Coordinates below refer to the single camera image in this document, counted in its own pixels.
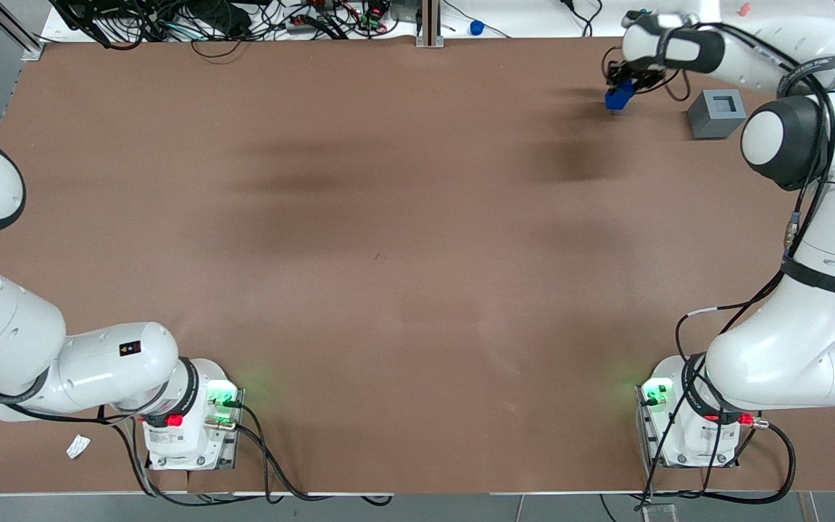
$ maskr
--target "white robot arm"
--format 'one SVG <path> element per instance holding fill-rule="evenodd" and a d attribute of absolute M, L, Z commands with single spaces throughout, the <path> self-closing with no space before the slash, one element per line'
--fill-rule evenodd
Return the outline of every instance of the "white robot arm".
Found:
<path fill-rule="evenodd" d="M 740 413 L 835 406 L 835 19 L 706 16 L 629 13 L 609 96 L 623 87 L 629 98 L 667 69 L 776 93 L 749 117 L 743 157 L 783 189 L 806 187 L 818 199 L 801 237 L 792 215 L 778 284 L 762 307 L 706 354 L 663 360 L 640 387 L 647 448 L 659 450 L 668 431 L 660 463 L 673 467 L 732 463 Z M 825 95 L 802 89 L 806 82 Z"/>
<path fill-rule="evenodd" d="M 0 229 L 24 204 L 23 178 L 0 150 Z M 173 335 L 158 323 L 67 336 L 55 305 L 0 276 L 0 420 L 110 405 L 144 420 L 155 468 L 216 469 L 226 467 L 226 432 L 236 417 L 222 403 L 236 393 L 212 361 L 179 357 Z"/>

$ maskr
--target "blue block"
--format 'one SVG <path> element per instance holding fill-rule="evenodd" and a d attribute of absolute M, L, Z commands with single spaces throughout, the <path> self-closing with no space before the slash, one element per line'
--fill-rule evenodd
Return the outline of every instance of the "blue block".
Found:
<path fill-rule="evenodd" d="M 610 110 L 622 110 L 626 107 L 630 98 L 633 98 L 633 80 L 624 83 L 616 89 L 608 89 L 604 93 L 604 107 Z"/>

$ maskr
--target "green light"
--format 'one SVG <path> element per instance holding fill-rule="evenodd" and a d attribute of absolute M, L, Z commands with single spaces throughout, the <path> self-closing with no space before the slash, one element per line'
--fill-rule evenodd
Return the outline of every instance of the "green light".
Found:
<path fill-rule="evenodd" d="M 216 379 L 208 382 L 208 401 L 215 407 L 211 412 L 211 416 L 219 423 L 231 422 L 232 407 L 223 406 L 223 403 L 228 402 L 232 397 L 236 397 L 238 389 L 230 381 L 223 379 Z"/>
<path fill-rule="evenodd" d="M 672 379 L 654 377 L 643 383 L 642 389 L 646 406 L 664 405 L 667 402 L 666 393 L 673 389 Z"/>

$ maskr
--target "wire bundle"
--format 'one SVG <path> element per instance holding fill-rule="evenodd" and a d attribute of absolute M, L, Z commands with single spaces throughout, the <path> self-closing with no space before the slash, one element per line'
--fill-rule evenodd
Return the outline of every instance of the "wire bundle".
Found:
<path fill-rule="evenodd" d="M 149 400 L 145 403 L 145 405 L 152 404 L 155 399 Z M 167 493 L 163 492 L 153 481 L 150 480 L 148 472 L 148 465 L 144 463 L 140 458 L 140 453 L 137 448 L 137 437 L 135 434 L 136 430 L 136 413 L 139 413 L 140 410 L 134 410 L 132 413 L 122 413 L 117 415 L 105 416 L 105 406 L 101 406 L 99 408 L 99 414 L 96 417 L 86 418 L 86 417 L 72 417 L 66 415 L 51 415 L 47 413 L 37 413 L 32 412 L 32 410 L 27 410 L 25 407 L 21 407 L 17 404 L 6 404 L 7 407 L 10 407 L 11 410 L 15 412 L 21 413 L 23 415 L 32 417 L 34 419 L 40 421 L 50 421 L 55 423 L 92 423 L 92 424 L 99 424 L 100 426 L 107 426 L 114 430 L 115 433 L 120 436 L 122 439 L 122 443 L 125 444 L 125 451 L 127 453 L 127 457 L 130 463 L 130 469 L 133 470 L 135 474 L 135 479 L 137 479 L 137 486 L 139 486 L 140 490 L 149 497 L 152 498 L 159 498 L 163 501 L 172 503 L 173 505 L 183 506 L 184 508 L 208 508 L 208 506 L 215 506 L 215 505 L 229 505 L 229 503 L 234 502 L 246 502 L 252 501 L 255 499 L 259 499 L 259 496 L 242 496 L 242 497 L 232 497 L 228 499 L 215 499 L 215 497 L 199 494 L 195 495 L 195 497 L 200 502 L 183 502 L 177 500 Z M 329 496 L 314 496 L 308 495 L 298 489 L 297 486 L 292 484 L 291 480 L 288 479 L 286 476 L 285 471 L 283 471 L 282 466 L 279 465 L 278 460 L 275 459 L 275 456 L 272 452 L 269 451 L 268 446 L 266 446 L 265 437 L 262 433 L 262 426 L 259 423 L 259 418 L 256 416 L 256 413 L 253 410 L 249 409 L 248 406 L 235 402 L 235 401 L 228 401 L 223 403 L 223 406 L 226 407 L 239 407 L 239 409 L 244 410 L 244 412 L 248 413 L 253 420 L 253 426 L 256 428 L 256 431 L 253 432 L 246 428 L 246 426 L 242 426 L 238 424 L 236 430 L 241 432 L 242 435 L 248 437 L 251 442 L 259 449 L 262 454 L 262 463 L 264 463 L 264 497 L 266 502 L 269 502 L 270 505 L 276 505 L 282 501 L 284 497 L 273 498 L 272 497 L 272 488 L 270 486 L 270 474 L 269 474 L 269 466 L 273 467 L 273 471 L 275 473 L 276 478 L 278 479 L 279 483 L 282 484 L 282 487 L 287 490 L 287 492 L 291 493 L 292 496 L 295 498 L 305 501 L 305 502 L 318 502 L 324 501 L 329 498 Z M 374 506 L 385 506 L 391 503 L 392 496 L 386 497 L 384 500 L 377 501 L 375 499 L 369 498 L 367 496 L 361 497 L 364 501 L 368 502 L 369 505 Z"/>
<path fill-rule="evenodd" d="M 391 0 L 380 0 L 378 6 L 385 12 Z M 269 4 L 259 4 L 249 16 L 259 17 L 237 34 L 223 36 L 218 30 L 212 29 L 202 19 L 215 13 L 216 9 L 228 6 L 229 9 L 240 9 L 228 0 L 218 0 L 207 12 L 195 12 L 190 9 L 189 0 L 159 0 L 149 5 L 145 0 L 133 0 L 125 3 L 123 9 L 113 9 L 99 14 L 95 19 L 96 27 L 107 37 L 83 30 L 87 36 L 103 44 L 108 49 L 134 49 L 143 42 L 162 42 L 173 40 L 191 42 L 193 50 L 199 52 L 195 43 L 198 42 L 235 42 L 234 49 L 223 55 L 204 55 L 205 57 L 228 56 L 236 50 L 241 42 L 262 42 L 278 40 L 288 33 L 286 25 L 311 26 L 311 40 L 330 38 L 333 40 L 348 39 L 351 33 L 357 33 L 367 38 L 381 36 L 394 30 L 398 24 L 391 27 L 378 22 L 367 23 L 367 17 L 355 9 L 349 2 L 333 3 L 333 7 L 326 7 L 322 1 L 299 0 L 298 4 L 286 4 L 283 0 L 272 0 Z M 312 9 L 316 17 L 311 16 Z M 128 46 L 117 46 L 118 43 L 129 43 Z"/>

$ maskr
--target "brown tabletop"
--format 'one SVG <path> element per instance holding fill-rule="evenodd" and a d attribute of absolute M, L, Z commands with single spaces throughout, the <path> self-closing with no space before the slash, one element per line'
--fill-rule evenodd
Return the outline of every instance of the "brown tabletop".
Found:
<path fill-rule="evenodd" d="M 302 489 L 640 489 L 633 385 L 683 313 L 774 273 L 793 196 L 739 136 L 691 140 L 663 91 L 609 115 L 613 43 L 258 43 L 226 65 L 49 46 L 0 129 L 29 194 L 0 273 L 70 333 L 156 320 L 221 363 Z M 724 320 L 687 324 L 689 350 Z M 835 489 L 835 410 L 768 417 L 795 488 Z M 94 441 L 70 462 L 76 433 Z M 784 466 L 763 434 L 713 486 L 776 488 Z M 262 489 L 249 447 L 163 480 Z M 0 423 L 0 492 L 113 489 L 136 483 L 109 430 Z"/>

